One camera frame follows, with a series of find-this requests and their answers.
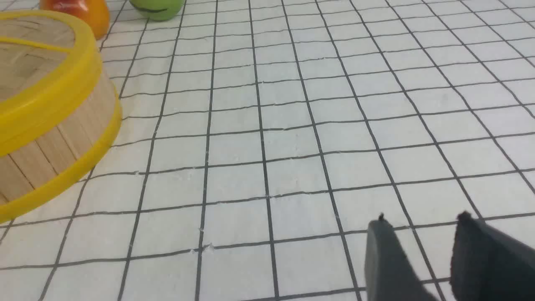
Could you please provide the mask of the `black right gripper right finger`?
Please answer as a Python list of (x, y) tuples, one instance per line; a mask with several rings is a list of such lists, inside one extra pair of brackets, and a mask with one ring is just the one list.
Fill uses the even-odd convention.
[(463, 212), (457, 217), (450, 285), (457, 301), (533, 301), (534, 249)]

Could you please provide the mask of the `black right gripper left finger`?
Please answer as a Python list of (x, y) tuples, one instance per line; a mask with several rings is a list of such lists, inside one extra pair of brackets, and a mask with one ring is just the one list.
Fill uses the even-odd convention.
[(421, 284), (384, 214), (367, 226), (364, 273), (369, 301), (436, 300)]

